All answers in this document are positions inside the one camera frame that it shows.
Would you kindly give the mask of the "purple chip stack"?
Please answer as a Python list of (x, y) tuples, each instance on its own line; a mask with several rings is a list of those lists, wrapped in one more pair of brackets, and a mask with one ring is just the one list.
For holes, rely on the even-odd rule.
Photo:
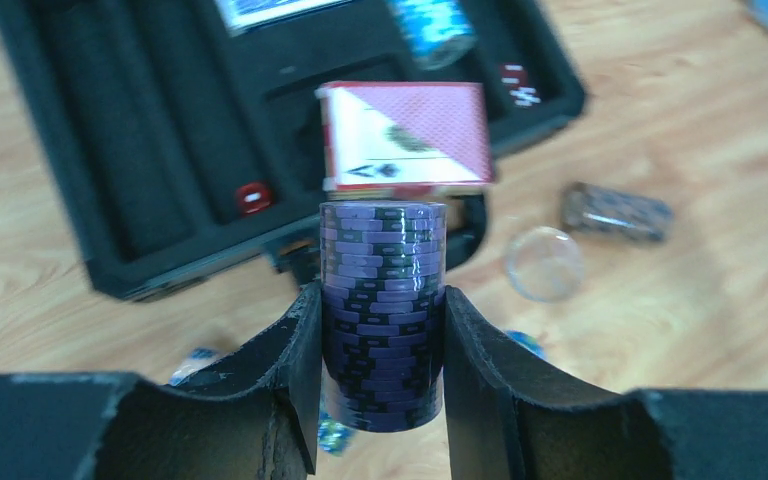
[(447, 207), (320, 206), (326, 408), (367, 432), (411, 430), (441, 409)]

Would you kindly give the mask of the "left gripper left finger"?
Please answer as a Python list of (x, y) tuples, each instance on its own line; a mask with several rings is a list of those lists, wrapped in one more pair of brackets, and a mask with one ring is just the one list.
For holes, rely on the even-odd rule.
[(176, 385), (0, 374), (0, 479), (304, 479), (315, 472), (321, 288)]

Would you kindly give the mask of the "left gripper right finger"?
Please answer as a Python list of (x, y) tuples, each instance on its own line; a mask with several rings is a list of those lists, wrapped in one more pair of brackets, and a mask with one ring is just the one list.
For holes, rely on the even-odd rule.
[(444, 399), (455, 479), (768, 479), (768, 391), (578, 379), (446, 291)]

